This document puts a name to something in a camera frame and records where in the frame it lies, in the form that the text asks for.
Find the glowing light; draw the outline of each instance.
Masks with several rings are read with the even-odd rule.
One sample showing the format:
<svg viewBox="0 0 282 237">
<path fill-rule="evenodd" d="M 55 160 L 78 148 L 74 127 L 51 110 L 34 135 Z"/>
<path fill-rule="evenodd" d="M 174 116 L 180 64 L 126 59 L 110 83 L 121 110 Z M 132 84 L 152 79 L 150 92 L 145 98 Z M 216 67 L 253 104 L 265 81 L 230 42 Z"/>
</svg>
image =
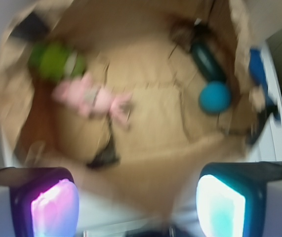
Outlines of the glowing light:
<svg viewBox="0 0 282 237">
<path fill-rule="evenodd" d="M 74 183 L 63 179 L 31 203 L 35 237 L 74 236 L 79 215 L 79 195 Z"/>
<path fill-rule="evenodd" d="M 213 175 L 201 177 L 197 187 L 197 213 L 207 237 L 242 237 L 245 197 Z"/>
</svg>

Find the blue plastic object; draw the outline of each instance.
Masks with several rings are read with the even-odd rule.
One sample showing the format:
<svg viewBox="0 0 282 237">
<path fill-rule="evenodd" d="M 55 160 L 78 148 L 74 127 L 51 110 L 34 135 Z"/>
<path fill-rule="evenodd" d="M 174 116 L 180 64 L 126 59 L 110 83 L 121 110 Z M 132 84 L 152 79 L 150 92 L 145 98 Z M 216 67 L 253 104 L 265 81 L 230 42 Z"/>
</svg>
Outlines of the blue plastic object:
<svg viewBox="0 0 282 237">
<path fill-rule="evenodd" d="M 260 57 L 260 51 L 258 49 L 250 50 L 250 62 L 249 72 L 257 85 L 261 85 L 264 89 L 266 106 L 273 105 L 274 102 L 268 95 L 268 85 L 266 81 L 266 74 L 264 70 L 264 64 Z"/>
<path fill-rule="evenodd" d="M 199 97 L 200 107 L 208 114 L 218 114 L 228 109 L 231 104 L 231 92 L 219 81 L 210 82 Z"/>
</svg>

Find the dark green object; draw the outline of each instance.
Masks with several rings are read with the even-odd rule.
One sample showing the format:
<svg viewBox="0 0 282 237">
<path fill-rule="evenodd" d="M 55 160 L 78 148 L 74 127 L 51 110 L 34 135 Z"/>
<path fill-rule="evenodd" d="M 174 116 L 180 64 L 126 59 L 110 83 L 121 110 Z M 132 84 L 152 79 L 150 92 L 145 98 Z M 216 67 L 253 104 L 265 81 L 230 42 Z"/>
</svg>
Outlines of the dark green object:
<svg viewBox="0 0 282 237">
<path fill-rule="evenodd" d="M 222 68 L 203 42 L 193 43 L 190 51 L 196 65 L 199 68 L 199 71 L 208 82 L 226 82 L 226 76 Z"/>
</svg>

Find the dark object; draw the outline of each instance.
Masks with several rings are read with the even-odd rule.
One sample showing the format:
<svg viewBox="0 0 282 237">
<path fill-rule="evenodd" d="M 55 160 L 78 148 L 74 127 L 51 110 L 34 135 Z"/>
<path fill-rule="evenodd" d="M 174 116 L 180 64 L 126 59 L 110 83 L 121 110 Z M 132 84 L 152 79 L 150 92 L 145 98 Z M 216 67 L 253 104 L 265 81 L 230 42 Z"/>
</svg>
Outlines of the dark object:
<svg viewBox="0 0 282 237">
<path fill-rule="evenodd" d="M 226 76 L 215 60 L 208 47 L 201 41 L 194 42 L 191 45 L 191 55 L 201 74 L 208 82 L 220 81 L 225 83 Z"/>
<path fill-rule="evenodd" d="M 200 174 L 212 174 L 246 198 L 243 237 L 262 236 L 267 183 L 282 180 L 282 162 L 210 163 Z"/>
<path fill-rule="evenodd" d="M 260 134 L 264 130 L 266 121 L 271 114 L 273 114 L 275 118 L 280 117 L 277 105 L 268 106 L 263 111 L 257 114 L 258 124 L 255 131 L 252 131 L 247 137 L 247 144 L 254 145 L 256 143 L 256 141 L 260 137 Z"/>
<path fill-rule="evenodd" d="M 117 157 L 115 145 L 112 136 L 110 137 L 109 143 L 104 150 L 95 156 L 93 161 L 87 166 L 92 169 L 102 168 L 115 163 L 118 163 L 120 158 Z"/>
<path fill-rule="evenodd" d="M 17 237 L 33 236 L 31 202 L 62 179 L 74 182 L 71 173 L 61 167 L 0 169 L 0 186 L 10 188 L 12 222 Z"/>
<path fill-rule="evenodd" d="M 125 237 L 192 237 L 187 232 L 172 225 L 166 231 L 158 230 L 134 230 L 125 233 Z"/>
<path fill-rule="evenodd" d="M 13 29 L 10 36 L 35 42 L 43 39 L 49 32 L 50 28 L 38 17 L 38 15 L 31 12 Z"/>
<path fill-rule="evenodd" d="M 194 22 L 186 20 L 176 22 L 169 35 L 170 39 L 187 53 L 190 53 L 193 42 L 204 41 L 212 36 L 211 29 L 206 24 L 195 25 Z"/>
</svg>

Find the blue ball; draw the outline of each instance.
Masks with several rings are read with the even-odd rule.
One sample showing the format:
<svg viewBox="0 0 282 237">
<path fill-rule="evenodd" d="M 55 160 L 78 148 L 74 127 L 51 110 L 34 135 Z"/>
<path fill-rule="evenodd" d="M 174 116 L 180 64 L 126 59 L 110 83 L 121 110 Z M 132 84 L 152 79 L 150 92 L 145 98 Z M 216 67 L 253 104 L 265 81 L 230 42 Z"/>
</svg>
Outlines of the blue ball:
<svg viewBox="0 0 282 237">
<path fill-rule="evenodd" d="M 231 98 L 231 92 L 224 83 L 213 81 L 202 90 L 199 103 L 206 113 L 218 114 L 229 108 Z"/>
</svg>

